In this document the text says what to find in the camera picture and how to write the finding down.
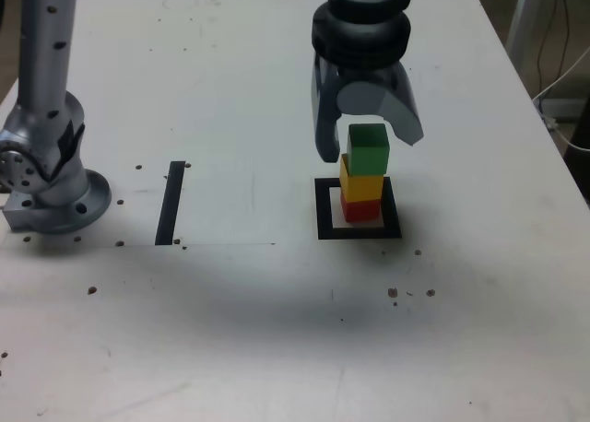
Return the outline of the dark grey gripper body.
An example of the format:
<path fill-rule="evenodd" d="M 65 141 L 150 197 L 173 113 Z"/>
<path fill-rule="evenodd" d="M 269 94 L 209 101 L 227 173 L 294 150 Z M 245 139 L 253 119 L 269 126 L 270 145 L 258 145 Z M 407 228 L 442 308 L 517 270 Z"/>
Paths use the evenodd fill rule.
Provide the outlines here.
<path fill-rule="evenodd" d="M 400 63 L 396 62 L 381 69 L 354 69 L 351 67 L 337 66 L 336 74 L 331 81 L 331 88 L 342 89 L 345 85 L 367 82 L 379 88 L 396 89 L 397 73 Z"/>

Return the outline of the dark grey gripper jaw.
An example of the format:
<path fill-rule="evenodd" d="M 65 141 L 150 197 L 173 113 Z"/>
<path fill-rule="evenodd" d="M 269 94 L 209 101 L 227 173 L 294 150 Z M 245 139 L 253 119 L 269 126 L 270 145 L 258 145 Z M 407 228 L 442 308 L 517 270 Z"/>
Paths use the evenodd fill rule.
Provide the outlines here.
<path fill-rule="evenodd" d="M 337 67 L 320 55 L 314 56 L 312 77 L 312 109 L 314 140 L 323 162 L 337 162 L 340 145 L 337 121 L 342 116 L 338 95 L 346 82 L 339 76 Z"/>

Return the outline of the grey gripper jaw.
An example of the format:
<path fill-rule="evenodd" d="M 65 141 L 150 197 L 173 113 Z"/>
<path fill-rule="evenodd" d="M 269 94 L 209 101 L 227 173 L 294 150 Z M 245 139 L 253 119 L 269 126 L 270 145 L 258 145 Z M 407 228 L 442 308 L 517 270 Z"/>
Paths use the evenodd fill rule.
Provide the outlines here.
<path fill-rule="evenodd" d="M 412 88 L 402 65 L 392 65 L 364 77 L 355 77 L 339 90 L 337 107 L 346 115 L 383 118 L 395 136 L 414 146 L 423 136 Z"/>

